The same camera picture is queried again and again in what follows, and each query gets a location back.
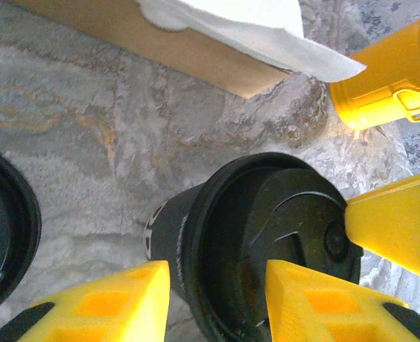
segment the yellow container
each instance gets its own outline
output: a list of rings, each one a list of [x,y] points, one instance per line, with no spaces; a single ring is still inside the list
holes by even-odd
[[[367,69],[330,84],[344,123],[364,130],[402,118],[420,122],[420,20],[351,57]]]

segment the yellow plastic object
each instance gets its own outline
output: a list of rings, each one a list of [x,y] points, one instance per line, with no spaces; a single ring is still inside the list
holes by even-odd
[[[163,342],[170,295],[166,261],[152,261],[48,296],[55,306],[20,342]]]
[[[348,238],[420,275],[420,175],[348,201]]]
[[[364,130],[401,118],[420,122],[420,20],[351,57],[367,69],[330,85],[344,123]]]
[[[273,342],[417,342],[383,306],[394,297],[282,260],[265,283]]]

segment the white paper towel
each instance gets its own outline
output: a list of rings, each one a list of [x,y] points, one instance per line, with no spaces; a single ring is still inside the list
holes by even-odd
[[[365,66],[303,35],[298,0],[136,0],[170,31],[192,28],[278,68],[337,82]]]

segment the cardboard box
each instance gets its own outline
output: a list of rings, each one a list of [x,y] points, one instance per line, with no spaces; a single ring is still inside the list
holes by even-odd
[[[243,98],[288,75],[197,31],[168,32],[147,21],[134,0],[11,0],[30,11],[127,48]]]

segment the black plastic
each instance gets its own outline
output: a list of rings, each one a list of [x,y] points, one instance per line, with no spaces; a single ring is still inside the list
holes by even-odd
[[[344,222],[345,206],[303,161],[261,153],[227,164],[172,198],[145,232],[151,259],[169,261],[172,289],[189,303],[209,341],[271,341],[268,259],[358,283],[362,249],[348,243],[335,257],[325,246],[326,236],[337,242],[331,248],[339,246],[329,226]]]
[[[420,315],[417,312],[394,303],[385,303],[384,308],[420,340]]]
[[[0,304],[26,273],[40,240],[39,204],[27,181],[0,156]]]
[[[0,342],[17,342],[53,307],[54,303],[48,302],[22,311],[18,316],[15,316],[15,318],[0,328]]]

